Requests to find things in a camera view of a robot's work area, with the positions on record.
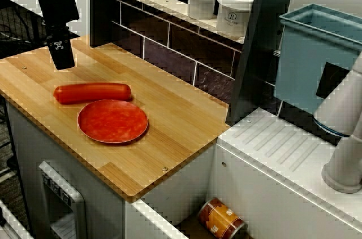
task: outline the tin can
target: tin can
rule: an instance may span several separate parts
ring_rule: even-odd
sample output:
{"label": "tin can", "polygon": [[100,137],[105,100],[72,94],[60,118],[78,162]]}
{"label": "tin can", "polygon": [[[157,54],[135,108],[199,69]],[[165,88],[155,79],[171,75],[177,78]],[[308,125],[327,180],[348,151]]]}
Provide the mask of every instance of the tin can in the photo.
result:
{"label": "tin can", "polygon": [[211,198],[197,214],[199,222],[218,239],[244,235],[247,224],[218,198]]}

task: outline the sausage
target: sausage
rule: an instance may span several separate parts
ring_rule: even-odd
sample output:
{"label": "sausage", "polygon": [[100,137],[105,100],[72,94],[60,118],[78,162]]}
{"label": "sausage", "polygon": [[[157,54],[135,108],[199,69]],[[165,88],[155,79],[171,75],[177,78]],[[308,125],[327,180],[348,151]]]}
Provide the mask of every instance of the sausage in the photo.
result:
{"label": "sausage", "polygon": [[131,99],[131,88],[128,85],[114,82],[61,85],[55,89],[53,96],[63,105],[99,99],[127,101]]}

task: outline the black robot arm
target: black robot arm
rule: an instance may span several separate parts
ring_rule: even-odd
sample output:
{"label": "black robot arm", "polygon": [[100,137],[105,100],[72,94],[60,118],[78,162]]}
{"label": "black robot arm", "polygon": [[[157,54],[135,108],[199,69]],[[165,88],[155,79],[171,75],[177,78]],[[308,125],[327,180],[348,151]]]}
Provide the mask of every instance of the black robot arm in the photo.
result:
{"label": "black robot arm", "polygon": [[46,41],[57,69],[74,67],[69,21],[79,19],[75,0],[38,0],[47,30]]}

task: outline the red plate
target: red plate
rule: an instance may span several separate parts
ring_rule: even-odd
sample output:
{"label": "red plate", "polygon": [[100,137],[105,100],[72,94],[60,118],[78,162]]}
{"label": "red plate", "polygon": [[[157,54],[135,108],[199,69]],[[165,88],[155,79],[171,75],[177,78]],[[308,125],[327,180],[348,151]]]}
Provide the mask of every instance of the red plate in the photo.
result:
{"label": "red plate", "polygon": [[79,112],[78,126],[96,141],[124,143],[143,134],[148,119],[143,110],[129,102],[103,99],[86,105]]}

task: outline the backsplash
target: backsplash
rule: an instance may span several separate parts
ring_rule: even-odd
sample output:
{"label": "backsplash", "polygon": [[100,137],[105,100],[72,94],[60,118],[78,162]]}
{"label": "backsplash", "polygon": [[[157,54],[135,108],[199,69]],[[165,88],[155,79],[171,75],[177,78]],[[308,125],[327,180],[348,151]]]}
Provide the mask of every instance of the backsplash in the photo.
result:
{"label": "backsplash", "polygon": [[136,0],[112,3],[113,43],[230,103],[242,44]]}

